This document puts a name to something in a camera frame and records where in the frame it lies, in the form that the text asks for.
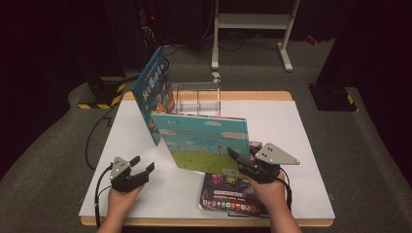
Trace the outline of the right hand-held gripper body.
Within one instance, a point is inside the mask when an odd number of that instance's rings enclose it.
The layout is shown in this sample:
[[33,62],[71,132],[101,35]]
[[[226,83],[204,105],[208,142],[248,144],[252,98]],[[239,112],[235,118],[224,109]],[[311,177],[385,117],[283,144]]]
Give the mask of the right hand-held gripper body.
[[258,183],[272,183],[280,174],[282,165],[300,164],[297,158],[271,143],[265,144],[253,160],[245,162],[248,168],[241,173]]

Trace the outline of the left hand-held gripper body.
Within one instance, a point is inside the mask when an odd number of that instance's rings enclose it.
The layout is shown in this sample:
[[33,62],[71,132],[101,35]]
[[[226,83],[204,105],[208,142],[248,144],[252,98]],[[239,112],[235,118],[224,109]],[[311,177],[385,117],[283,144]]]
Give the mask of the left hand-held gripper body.
[[129,192],[138,186],[145,183],[134,183],[131,179],[134,175],[131,175],[131,166],[129,161],[116,157],[113,162],[113,167],[110,175],[110,181],[112,188],[119,192]]

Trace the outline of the thin glossy magazine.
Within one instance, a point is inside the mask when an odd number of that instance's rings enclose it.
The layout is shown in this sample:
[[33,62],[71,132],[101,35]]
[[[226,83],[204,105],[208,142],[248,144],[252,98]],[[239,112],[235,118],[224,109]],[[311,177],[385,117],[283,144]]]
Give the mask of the thin glossy magazine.
[[267,214],[264,205],[245,178],[208,173],[204,176],[199,209],[227,214]]

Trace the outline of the teal picture book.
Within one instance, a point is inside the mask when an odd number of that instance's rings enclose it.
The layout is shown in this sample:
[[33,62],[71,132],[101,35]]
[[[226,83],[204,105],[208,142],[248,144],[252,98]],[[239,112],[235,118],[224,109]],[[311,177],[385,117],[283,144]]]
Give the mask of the teal picture book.
[[247,120],[237,117],[151,114],[178,168],[240,178],[227,149],[250,160]]

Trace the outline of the clear acrylic book rack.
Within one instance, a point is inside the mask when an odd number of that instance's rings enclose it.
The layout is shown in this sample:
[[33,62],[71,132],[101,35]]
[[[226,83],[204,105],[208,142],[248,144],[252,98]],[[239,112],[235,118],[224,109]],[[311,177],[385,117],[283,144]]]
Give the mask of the clear acrylic book rack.
[[210,82],[173,83],[176,107],[179,114],[219,116],[221,114],[221,74],[212,73]]

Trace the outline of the dark blue picture book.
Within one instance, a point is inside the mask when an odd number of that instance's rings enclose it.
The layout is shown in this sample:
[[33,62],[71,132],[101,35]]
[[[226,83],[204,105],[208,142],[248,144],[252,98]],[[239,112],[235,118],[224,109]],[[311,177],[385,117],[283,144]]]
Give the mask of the dark blue picture book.
[[160,141],[160,134],[151,114],[171,113],[175,105],[168,68],[169,64],[165,58],[163,47],[159,47],[131,89],[156,145]]

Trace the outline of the person's left hand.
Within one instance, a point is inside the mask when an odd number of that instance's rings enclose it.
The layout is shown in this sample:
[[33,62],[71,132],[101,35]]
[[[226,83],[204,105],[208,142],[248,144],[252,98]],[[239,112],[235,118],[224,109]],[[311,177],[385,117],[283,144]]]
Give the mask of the person's left hand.
[[119,192],[111,188],[108,195],[107,216],[126,217],[142,189],[142,185],[129,192]]

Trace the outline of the person's right hand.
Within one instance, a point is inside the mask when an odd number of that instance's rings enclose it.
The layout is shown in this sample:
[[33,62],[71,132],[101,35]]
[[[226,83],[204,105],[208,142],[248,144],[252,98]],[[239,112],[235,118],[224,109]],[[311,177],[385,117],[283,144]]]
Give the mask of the person's right hand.
[[283,173],[280,173],[272,183],[258,183],[252,178],[247,177],[247,181],[252,185],[258,200],[271,216],[286,212],[289,209],[286,202],[284,180],[285,176]]

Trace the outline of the wooden table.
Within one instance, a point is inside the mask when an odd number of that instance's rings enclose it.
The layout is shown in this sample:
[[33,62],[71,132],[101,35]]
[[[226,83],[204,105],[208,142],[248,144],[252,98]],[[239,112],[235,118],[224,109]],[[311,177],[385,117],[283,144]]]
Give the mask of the wooden table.
[[[298,166],[287,166],[292,182],[292,213],[304,227],[329,227],[335,215],[314,158],[299,112],[286,91],[224,91],[222,114],[244,117],[250,137],[270,142],[297,157]],[[80,209],[81,222],[93,226],[94,190],[100,174],[120,156],[139,155],[137,171],[155,164],[150,182],[136,201],[125,223],[132,226],[267,227],[266,218],[230,216],[198,208],[203,175],[177,168],[163,142],[155,144],[133,94],[123,95],[114,124]]]

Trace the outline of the black yellow striped stand base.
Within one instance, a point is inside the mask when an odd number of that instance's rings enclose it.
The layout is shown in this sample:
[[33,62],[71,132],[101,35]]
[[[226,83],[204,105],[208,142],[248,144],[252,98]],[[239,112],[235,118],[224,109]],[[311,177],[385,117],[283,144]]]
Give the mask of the black yellow striped stand base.
[[78,107],[83,110],[111,109],[120,101],[125,88],[124,77],[96,77],[87,82]]

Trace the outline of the white metal stand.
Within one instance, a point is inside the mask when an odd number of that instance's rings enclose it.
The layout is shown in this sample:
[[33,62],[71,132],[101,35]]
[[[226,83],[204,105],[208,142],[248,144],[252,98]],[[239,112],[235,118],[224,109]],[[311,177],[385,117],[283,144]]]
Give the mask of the white metal stand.
[[296,13],[300,0],[293,0],[292,9],[289,14],[282,15],[259,15],[259,14],[231,14],[220,12],[220,0],[214,0],[214,35],[211,57],[211,69],[219,69],[219,31],[221,29],[265,29],[283,30],[284,38],[277,44],[278,51],[282,58],[285,70],[292,72],[293,67],[287,53],[287,45],[292,33]]

